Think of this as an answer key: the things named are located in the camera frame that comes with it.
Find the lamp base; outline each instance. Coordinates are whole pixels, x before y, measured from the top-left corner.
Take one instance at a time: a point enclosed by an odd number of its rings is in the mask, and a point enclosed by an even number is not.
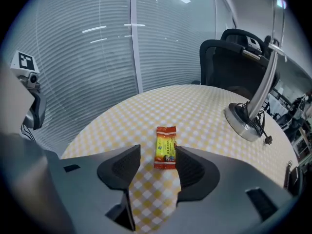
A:
[[[260,136],[256,129],[241,117],[242,114],[240,110],[242,110],[242,107],[238,106],[237,103],[230,103],[229,107],[224,110],[226,120],[244,139],[248,141],[256,141]]]

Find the office chair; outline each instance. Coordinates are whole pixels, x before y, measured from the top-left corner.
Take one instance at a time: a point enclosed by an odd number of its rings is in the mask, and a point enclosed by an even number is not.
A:
[[[199,50],[201,84],[215,86],[252,99],[266,68],[268,59],[264,42],[257,36],[238,29],[223,32],[221,40],[206,40]],[[278,72],[271,86],[276,86]]]

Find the round table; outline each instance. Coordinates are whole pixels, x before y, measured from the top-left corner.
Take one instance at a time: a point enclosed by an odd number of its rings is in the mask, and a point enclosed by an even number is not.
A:
[[[136,231],[157,230],[175,210],[180,182],[176,170],[153,168],[156,127],[176,126],[177,144],[243,160],[281,187],[286,165],[297,158],[287,137],[266,114],[264,136],[255,142],[240,137],[228,124],[224,109],[244,97],[216,87],[177,85],[131,97],[93,120],[68,146],[62,158],[86,156],[141,145],[141,166],[130,188]]]

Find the snack wrapper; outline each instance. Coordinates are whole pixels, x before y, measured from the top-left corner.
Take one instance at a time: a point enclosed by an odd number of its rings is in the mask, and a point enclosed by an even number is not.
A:
[[[176,168],[176,127],[157,127],[154,168]]]

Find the power cord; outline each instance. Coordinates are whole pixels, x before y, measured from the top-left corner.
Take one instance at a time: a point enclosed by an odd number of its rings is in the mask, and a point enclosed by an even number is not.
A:
[[[264,142],[266,144],[269,144],[271,145],[272,144],[272,136],[268,136],[266,134],[266,132],[264,131],[264,126],[265,126],[265,114],[264,114],[264,111],[263,110],[260,110],[258,115],[253,119],[249,119],[249,116],[248,116],[248,110],[247,110],[247,106],[248,106],[248,101],[246,103],[238,103],[237,104],[238,107],[241,107],[242,110],[243,110],[243,115],[241,115],[241,117],[244,119],[244,121],[252,126],[257,134],[261,137],[262,134],[264,134],[265,136],[265,139],[264,139]]]
[[[27,126],[25,126],[24,124],[20,126],[20,131],[23,135],[25,135],[26,137],[28,137],[30,140],[36,142],[34,136],[32,135],[32,133],[30,132],[29,128]]]

